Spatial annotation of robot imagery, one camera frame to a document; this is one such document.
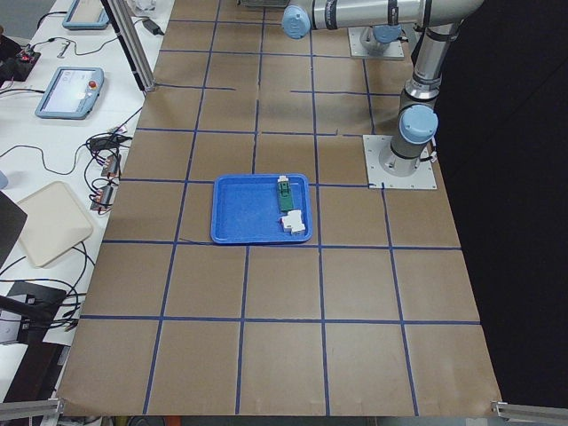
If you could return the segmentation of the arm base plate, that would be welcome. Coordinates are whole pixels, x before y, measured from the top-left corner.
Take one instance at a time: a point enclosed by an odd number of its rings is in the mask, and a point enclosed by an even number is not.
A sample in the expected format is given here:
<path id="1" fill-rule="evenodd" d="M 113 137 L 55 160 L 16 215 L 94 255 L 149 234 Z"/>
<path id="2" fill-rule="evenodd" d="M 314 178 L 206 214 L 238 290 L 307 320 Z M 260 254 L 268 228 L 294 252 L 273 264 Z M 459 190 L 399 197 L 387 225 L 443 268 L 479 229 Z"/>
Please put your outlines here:
<path id="1" fill-rule="evenodd" d="M 403 159 L 391 150 L 389 135 L 364 135 L 367 182 L 375 189 L 436 190 L 428 149 L 414 159 Z"/>
<path id="2" fill-rule="evenodd" d="M 358 59 L 402 60 L 401 25 L 348 28 L 351 56 Z"/>

